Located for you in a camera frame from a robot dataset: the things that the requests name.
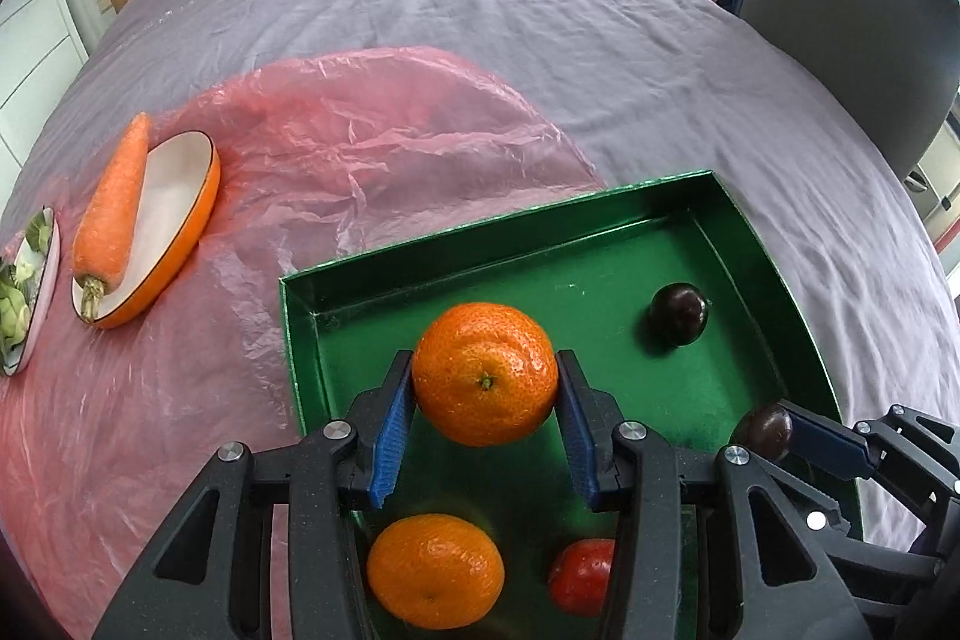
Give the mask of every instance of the gray chair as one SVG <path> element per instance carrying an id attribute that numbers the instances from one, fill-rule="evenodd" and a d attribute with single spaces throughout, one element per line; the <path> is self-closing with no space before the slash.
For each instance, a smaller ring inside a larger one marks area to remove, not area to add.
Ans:
<path id="1" fill-rule="evenodd" d="M 960 84 L 957 0 L 743 0 L 740 16 L 853 116 L 899 179 Z"/>

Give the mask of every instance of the mandarin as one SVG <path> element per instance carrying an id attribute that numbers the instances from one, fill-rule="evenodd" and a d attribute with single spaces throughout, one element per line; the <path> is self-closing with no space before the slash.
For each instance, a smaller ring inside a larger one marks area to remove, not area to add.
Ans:
<path id="1" fill-rule="evenodd" d="M 557 362 L 544 329 L 503 304 L 459 304 L 419 340 L 411 372 L 427 420 L 462 445 L 502 445 L 544 423 Z"/>
<path id="2" fill-rule="evenodd" d="M 398 619 L 456 629 L 490 612 L 503 588 L 503 560 L 481 528 L 452 515 L 415 515 L 373 541 L 367 581 Z"/>

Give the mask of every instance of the plastic bag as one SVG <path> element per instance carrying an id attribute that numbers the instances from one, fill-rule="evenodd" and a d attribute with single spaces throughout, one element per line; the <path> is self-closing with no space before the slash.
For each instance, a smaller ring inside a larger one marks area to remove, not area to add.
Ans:
<path id="1" fill-rule="evenodd" d="M 56 619 L 88 638 L 121 579 L 223 442 L 299 439 L 277 278 L 337 255 L 600 187 L 516 92 L 434 49 L 286 61 L 155 119 L 223 163 L 200 245 L 157 303 L 98 332 L 70 301 L 69 244 L 115 139 L 51 183 L 64 263 L 27 369 L 0 386 L 0 515 Z M 275 525 L 275 636 L 289 636 Z"/>

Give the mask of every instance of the green tray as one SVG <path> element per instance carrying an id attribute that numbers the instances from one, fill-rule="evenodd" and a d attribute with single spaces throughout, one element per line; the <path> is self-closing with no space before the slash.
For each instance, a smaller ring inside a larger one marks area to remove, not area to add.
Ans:
<path id="1" fill-rule="evenodd" d="M 712 302 L 693 345 L 644 347 L 640 316 L 654 292 L 693 283 Z M 296 414 L 312 432 L 347 413 L 383 380 L 395 351 L 413 348 L 458 302 L 521 309 L 555 349 L 576 351 L 589 383 L 616 396 L 627 418 L 675 445 L 718 450 L 747 410 L 786 397 L 840 420 L 820 355 L 784 281 L 736 204 L 710 172 L 694 172 L 493 218 L 413 242 L 321 263 L 280 281 Z M 856 487 L 802 474 L 840 501 L 859 530 Z M 397 489 L 358 518 L 368 538 L 397 518 L 447 512 L 493 537 L 503 594 L 472 629 L 505 640 L 586 640 L 595 622 L 556 610 L 550 561 L 565 544 L 613 536 L 616 516 L 591 514 L 573 492 L 553 416 L 512 445 L 472 449 L 417 413 Z M 685 515 L 685 528 L 693 528 Z M 695 535 L 685 535 L 680 636 L 695 621 Z M 381 637 L 436 636 L 374 609 Z M 473 637 L 470 629 L 452 634 Z"/>

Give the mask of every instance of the purple bedsheet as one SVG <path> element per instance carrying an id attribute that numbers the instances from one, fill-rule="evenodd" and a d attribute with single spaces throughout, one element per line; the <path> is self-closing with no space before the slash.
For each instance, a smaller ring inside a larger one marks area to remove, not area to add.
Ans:
<path id="1" fill-rule="evenodd" d="M 423 44 L 516 88 L 608 185 L 717 172 L 808 319 L 848 423 L 894 402 L 960 420 L 956 311 L 904 188 L 816 79 L 708 0 L 132 0 L 0 227 L 139 110 L 282 58 Z M 864 516 L 882 543 L 916 530 L 878 491 Z"/>

